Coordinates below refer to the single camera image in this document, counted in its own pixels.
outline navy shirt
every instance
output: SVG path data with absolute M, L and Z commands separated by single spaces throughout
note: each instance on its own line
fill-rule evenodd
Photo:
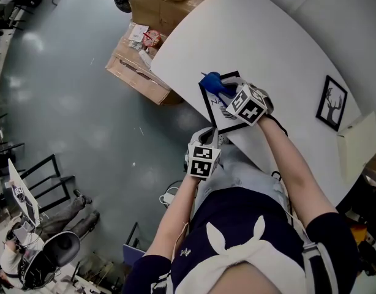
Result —
M 288 224 L 287 215 L 271 197 L 241 187 L 217 190 L 201 204 L 190 224 L 190 233 L 176 251 L 173 263 L 169 259 L 150 255 L 138 260 L 123 288 L 124 294 L 150 293 L 151 284 L 171 272 L 173 286 L 185 278 L 200 262 L 217 255 L 206 234 L 206 224 L 212 223 L 222 232 L 225 248 L 244 244 L 253 236 L 257 219 L 265 219 L 261 239 L 269 241 L 279 252 L 290 257 L 302 269 L 303 241 Z M 306 228 L 312 241 L 325 245 L 337 276 L 339 293 L 350 293 L 358 271 L 358 250 L 350 229 L 337 213 L 318 216 Z M 190 250 L 189 256 L 181 251 Z

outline wall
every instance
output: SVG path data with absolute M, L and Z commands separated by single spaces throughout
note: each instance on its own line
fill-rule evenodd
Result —
M 361 111 L 376 112 L 376 0 L 272 0 L 321 46 Z

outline concrete floor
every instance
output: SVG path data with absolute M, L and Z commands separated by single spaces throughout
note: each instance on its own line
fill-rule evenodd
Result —
M 97 251 L 119 263 L 135 221 L 141 247 L 149 246 L 165 212 L 159 196 L 184 176 L 190 137 L 208 122 L 187 104 L 155 105 L 105 70 L 130 22 L 113 0 L 57 1 L 44 0 L 13 37 L 0 85 L 0 114 L 9 112 L 2 126 L 8 140 L 26 143 L 17 168 L 55 153 L 93 198 L 101 219 L 78 258 Z

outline white box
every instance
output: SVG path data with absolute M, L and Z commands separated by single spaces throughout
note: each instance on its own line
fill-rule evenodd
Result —
M 361 116 L 337 134 L 340 170 L 346 183 L 355 181 L 376 153 L 376 115 Z
M 188 154 L 188 174 L 208 179 L 217 167 L 220 149 L 188 144 Z
M 260 91 L 245 84 L 242 90 L 230 102 L 226 111 L 246 124 L 254 126 L 267 111 L 267 106 Z

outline picture frame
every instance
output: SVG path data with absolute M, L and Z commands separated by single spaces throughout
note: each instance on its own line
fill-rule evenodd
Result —
M 342 122 L 346 101 L 347 91 L 327 75 L 316 118 L 337 132 Z
M 240 74 L 238 71 L 234 71 L 221 75 L 220 79 L 225 80 L 230 77 L 240 77 Z M 233 115 L 230 115 L 230 117 L 224 116 L 226 108 L 219 101 L 219 99 L 215 95 L 207 92 L 200 84 L 199 88 L 203 96 L 203 100 L 205 101 L 211 124 L 218 128 L 219 134 L 224 134 L 248 126 L 248 124 L 244 123 Z

